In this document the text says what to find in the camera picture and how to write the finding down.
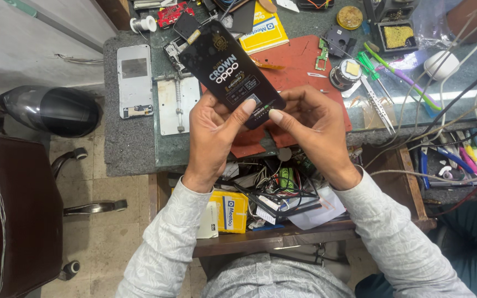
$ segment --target black phone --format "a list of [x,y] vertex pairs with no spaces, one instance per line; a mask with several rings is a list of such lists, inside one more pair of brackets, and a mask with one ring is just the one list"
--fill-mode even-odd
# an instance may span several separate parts
[[253,98],[257,106],[245,126],[255,129],[268,117],[270,109],[282,110],[286,102],[251,60],[224,25],[212,20],[187,40],[181,63],[229,110]]

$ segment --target fingernail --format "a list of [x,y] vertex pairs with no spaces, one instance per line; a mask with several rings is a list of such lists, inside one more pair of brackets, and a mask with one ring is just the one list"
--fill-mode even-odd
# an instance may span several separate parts
[[268,112],[268,116],[270,116],[270,119],[273,122],[275,122],[275,124],[279,124],[279,122],[281,122],[282,114],[281,114],[281,112],[279,112],[279,110],[271,109]]
[[244,112],[250,115],[251,113],[253,113],[253,110],[255,110],[256,106],[257,106],[257,102],[255,101],[255,99],[250,98],[250,99],[246,99],[246,103],[242,105],[242,109],[244,110]]

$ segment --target red circuit board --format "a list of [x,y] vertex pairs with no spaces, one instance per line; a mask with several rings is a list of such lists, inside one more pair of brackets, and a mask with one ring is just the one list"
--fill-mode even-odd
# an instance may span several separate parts
[[[187,2],[178,3],[177,5],[165,7],[163,10],[157,12],[157,24],[163,28],[167,29],[170,25],[176,23],[178,17],[180,17],[181,12],[187,6]],[[185,10],[186,13],[190,15],[195,15],[195,12],[192,8],[188,7]]]

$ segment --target white wall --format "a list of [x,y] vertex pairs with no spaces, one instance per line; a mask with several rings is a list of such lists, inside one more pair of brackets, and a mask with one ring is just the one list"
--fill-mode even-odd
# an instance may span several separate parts
[[[88,1],[68,0],[64,5],[57,0],[38,0],[43,7],[56,10],[53,13],[58,17],[104,42],[115,32]],[[0,0],[0,94],[29,84],[76,86],[104,83],[102,64],[72,64],[54,54],[102,59],[100,53]]]
[[115,35],[115,27],[103,20],[102,10],[98,4],[94,3],[95,0],[28,1],[82,30],[100,43],[104,43],[106,39]]

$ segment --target green screwdriver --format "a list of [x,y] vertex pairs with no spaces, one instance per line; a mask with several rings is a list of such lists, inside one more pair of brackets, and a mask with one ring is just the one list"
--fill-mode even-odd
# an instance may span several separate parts
[[369,60],[369,58],[367,57],[366,52],[364,52],[364,51],[358,52],[357,57],[358,57],[358,60],[360,60],[360,62],[362,62],[362,64],[366,66],[366,67],[364,67],[364,73],[367,76],[371,76],[372,80],[377,81],[380,84],[380,87],[382,87],[382,90],[384,90],[384,92],[388,96],[389,101],[391,102],[391,104],[394,104],[393,99],[391,98],[391,95],[386,90],[384,85],[382,85],[382,82],[379,79],[380,74],[378,74],[378,72],[375,71],[375,66],[371,63],[371,60]]

